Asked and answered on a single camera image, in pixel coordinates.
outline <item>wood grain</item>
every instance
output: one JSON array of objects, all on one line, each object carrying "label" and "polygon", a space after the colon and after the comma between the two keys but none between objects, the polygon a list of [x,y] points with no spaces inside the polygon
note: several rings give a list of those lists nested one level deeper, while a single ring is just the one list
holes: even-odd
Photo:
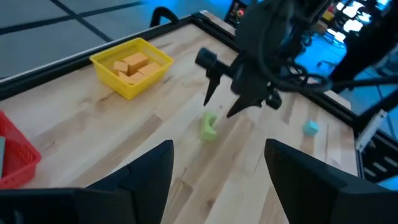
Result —
[{"label": "wood grain", "polygon": [[[234,33],[221,19],[202,13]],[[173,139],[172,186],[162,223],[287,223],[264,159],[267,138],[356,174],[351,128],[302,95],[281,93],[277,111],[249,108],[226,119],[236,96],[223,77],[203,107],[208,80],[195,57],[206,47],[231,63],[236,53],[227,46],[193,25],[151,42],[175,64],[131,101],[98,81],[89,66],[1,103],[42,154],[36,178],[24,188],[85,187]],[[335,93],[325,94],[350,108]],[[204,111],[218,115],[215,142],[200,140]],[[313,138],[302,131],[308,119],[320,127]]]}]

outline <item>yellow plastic basket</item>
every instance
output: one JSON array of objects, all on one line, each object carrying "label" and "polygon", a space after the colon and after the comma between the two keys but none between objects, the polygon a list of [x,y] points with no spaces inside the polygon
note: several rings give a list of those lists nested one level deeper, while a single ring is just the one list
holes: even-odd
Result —
[{"label": "yellow plastic basket", "polygon": [[[123,82],[113,72],[112,67],[115,61],[120,61],[138,52],[145,54],[149,58],[150,62],[158,63],[161,68],[153,75],[145,77],[136,84],[130,85]],[[135,96],[158,82],[174,63],[174,60],[171,57],[142,38],[136,38],[94,54],[90,57],[90,60],[94,63],[97,77],[128,100],[133,99]]]}]

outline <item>gray floor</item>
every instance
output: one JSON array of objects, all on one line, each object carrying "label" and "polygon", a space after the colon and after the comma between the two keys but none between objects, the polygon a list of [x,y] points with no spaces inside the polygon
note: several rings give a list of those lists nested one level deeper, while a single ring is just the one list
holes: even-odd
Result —
[{"label": "gray floor", "polygon": [[[58,1],[75,14],[80,14],[139,0]],[[111,39],[118,39],[148,28],[152,11],[158,6],[168,7],[178,17],[206,9],[224,18],[230,3],[231,0],[147,0],[145,4],[83,19]],[[0,34],[5,27],[62,16],[69,16],[69,14],[55,5],[53,0],[4,1],[0,7]],[[0,35],[0,67],[2,68],[0,78],[45,65],[103,43],[105,43],[103,39],[74,17],[48,26]],[[344,54],[344,48],[331,45],[320,37],[314,39],[312,46],[297,59],[297,62],[305,65],[310,72],[328,75],[333,67],[322,65],[318,68],[317,62],[327,60],[338,63]],[[377,76],[376,72],[369,68],[359,74],[357,79]],[[354,91],[345,91],[341,95],[350,100],[353,111],[360,114],[396,88],[395,86],[380,86],[380,91],[377,87],[357,88]],[[382,130],[395,137],[398,131],[398,110],[392,111],[389,119],[391,125],[385,122]]]}]

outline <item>light blue cube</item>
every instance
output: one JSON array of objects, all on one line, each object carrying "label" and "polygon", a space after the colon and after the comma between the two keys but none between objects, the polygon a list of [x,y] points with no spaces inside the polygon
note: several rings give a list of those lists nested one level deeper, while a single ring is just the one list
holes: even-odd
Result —
[{"label": "light blue cube", "polygon": [[304,124],[304,134],[307,136],[314,136],[319,131],[318,124],[315,121],[307,121]]}]

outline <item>red plastic basket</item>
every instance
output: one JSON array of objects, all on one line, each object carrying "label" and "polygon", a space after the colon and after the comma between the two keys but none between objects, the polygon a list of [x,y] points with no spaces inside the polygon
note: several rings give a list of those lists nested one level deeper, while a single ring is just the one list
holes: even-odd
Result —
[{"label": "red plastic basket", "polygon": [[14,189],[35,176],[41,156],[3,111],[0,111],[0,136],[6,137],[0,189]]}]

